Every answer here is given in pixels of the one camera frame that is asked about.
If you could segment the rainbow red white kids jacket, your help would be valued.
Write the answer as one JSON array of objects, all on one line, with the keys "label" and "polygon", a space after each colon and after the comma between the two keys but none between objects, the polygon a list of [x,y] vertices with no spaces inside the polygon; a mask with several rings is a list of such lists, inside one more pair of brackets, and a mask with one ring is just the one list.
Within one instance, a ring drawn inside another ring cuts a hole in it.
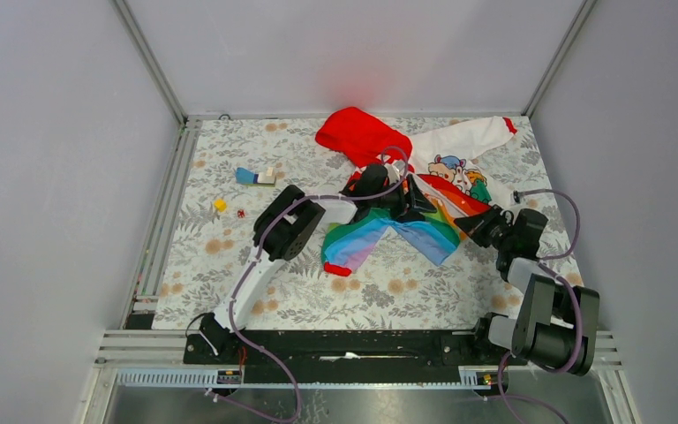
[{"label": "rainbow red white kids jacket", "polygon": [[351,223],[331,228],[321,248],[325,271],[349,276],[394,230],[435,265],[464,239],[455,219],[514,205],[510,188],[478,166],[484,153],[516,138],[508,117],[485,117],[407,136],[354,107],[332,114],[316,142],[356,169],[342,193],[358,198]]}]

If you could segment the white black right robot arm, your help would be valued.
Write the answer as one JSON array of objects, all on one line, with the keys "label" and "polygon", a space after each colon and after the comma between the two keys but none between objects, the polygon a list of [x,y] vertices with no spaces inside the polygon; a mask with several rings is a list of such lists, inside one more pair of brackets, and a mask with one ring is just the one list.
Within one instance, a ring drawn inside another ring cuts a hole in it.
[{"label": "white black right robot arm", "polygon": [[478,320],[471,340],[474,358],[492,364],[507,350],[551,372],[587,374],[595,354],[600,296],[568,283],[540,260],[547,217],[530,208],[512,214],[493,206],[454,223],[476,245],[496,250],[496,270],[523,294],[515,318],[490,313]]}]

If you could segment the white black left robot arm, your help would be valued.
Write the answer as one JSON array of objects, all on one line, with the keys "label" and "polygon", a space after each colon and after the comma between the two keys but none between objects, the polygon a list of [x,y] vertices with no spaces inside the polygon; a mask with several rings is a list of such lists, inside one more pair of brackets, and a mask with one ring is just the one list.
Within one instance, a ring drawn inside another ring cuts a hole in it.
[{"label": "white black left robot arm", "polygon": [[389,228],[429,261],[441,264],[455,249],[457,235],[435,219],[439,211],[408,171],[372,163],[337,194],[309,195],[289,185],[253,226],[247,263],[228,298],[200,317],[200,340],[216,362],[233,360],[236,334],[277,270],[298,256],[314,232],[326,225],[320,262],[326,272],[348,276],[370,255]]}]

